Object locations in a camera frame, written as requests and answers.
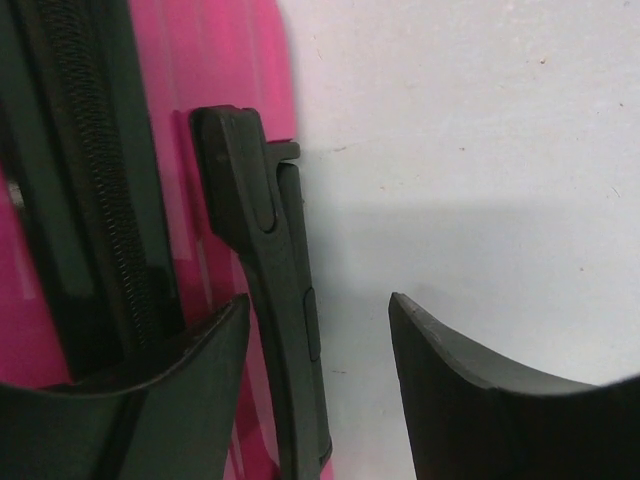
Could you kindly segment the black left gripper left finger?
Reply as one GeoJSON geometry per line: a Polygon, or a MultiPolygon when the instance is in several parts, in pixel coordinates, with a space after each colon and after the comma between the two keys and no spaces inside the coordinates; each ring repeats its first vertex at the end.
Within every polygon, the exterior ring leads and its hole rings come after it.
{"type": "Polygon", "coordinates": [[[2,478],[222,478],[248,336],[241,294],[91,381],[2,386],[2,478]]]}

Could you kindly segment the pink and teal kids suitcase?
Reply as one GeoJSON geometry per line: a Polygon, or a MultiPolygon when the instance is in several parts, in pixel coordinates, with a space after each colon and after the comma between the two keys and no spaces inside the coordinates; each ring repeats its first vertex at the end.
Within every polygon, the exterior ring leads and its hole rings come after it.
{"type": "Polygon", "coordinates": [[[238,295],[220,479],[328,479],[288,43],[274,1],[1,5],[1,388],[74,386],[238,295]]]}

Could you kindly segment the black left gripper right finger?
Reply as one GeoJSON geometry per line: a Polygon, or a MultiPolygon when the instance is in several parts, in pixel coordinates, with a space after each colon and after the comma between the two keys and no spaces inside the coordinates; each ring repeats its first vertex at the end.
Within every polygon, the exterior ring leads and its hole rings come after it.
{"type": "Polygon", "coordinates": [[[393,293],[391,340],[419,479],[636,479],[639,380],[525,366],[393,293]]]}

